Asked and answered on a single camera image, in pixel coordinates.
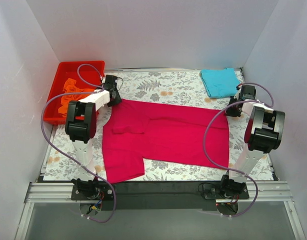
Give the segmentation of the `magenta t shirt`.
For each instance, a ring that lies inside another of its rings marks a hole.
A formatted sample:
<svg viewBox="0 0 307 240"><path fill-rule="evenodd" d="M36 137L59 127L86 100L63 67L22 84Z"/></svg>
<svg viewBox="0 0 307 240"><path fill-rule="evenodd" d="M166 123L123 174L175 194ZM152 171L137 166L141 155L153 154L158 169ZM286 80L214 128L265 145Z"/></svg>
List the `magenta t shirt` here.
<svg viewBox="0 0 307 240"><path fill-rule="evenodd" d="M103 127L106 178L145 174L144 159L216 168L229 165L229 124L218 110L124 99Z"/></svg>

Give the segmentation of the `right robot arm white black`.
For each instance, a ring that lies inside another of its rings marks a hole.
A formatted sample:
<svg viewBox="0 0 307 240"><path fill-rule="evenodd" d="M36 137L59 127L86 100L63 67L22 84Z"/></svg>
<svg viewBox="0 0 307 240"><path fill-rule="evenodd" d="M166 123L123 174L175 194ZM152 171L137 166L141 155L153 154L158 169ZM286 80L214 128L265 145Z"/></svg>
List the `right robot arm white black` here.
<svg viewBox="0 0 307 240"><path fill-rule="evenodd" d="M274 110L264 103L246 103L256 99L256 88L253 85L241 83L237 93L230 97L229 104L237 103L225 111L229 117L240 117L242 113L249 116L244 134L244 147L241 155L232 167L222 176L219 192L231 199L247 190L247 175L251 173L258 161L272 150L276 150L282 141L286 114Z"/></svg>

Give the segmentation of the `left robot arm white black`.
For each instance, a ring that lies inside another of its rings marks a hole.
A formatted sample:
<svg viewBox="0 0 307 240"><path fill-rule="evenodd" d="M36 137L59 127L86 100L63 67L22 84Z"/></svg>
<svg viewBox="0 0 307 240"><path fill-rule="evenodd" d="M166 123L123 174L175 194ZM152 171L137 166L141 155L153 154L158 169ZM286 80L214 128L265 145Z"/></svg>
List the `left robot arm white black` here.
<svg viewBox="0 0 307 240"><path fill-rule="evenodd" d="M77 191L89 200L95 200L100 194L92 150L97 131L97 114L104 106L112 107L122 102L118 88L120 79L115 75L106 75L101 89L95 89L92 94L80 100L71 100L68 104L65 133L72 142L76 160L82 168L72 182Z"/></svg>

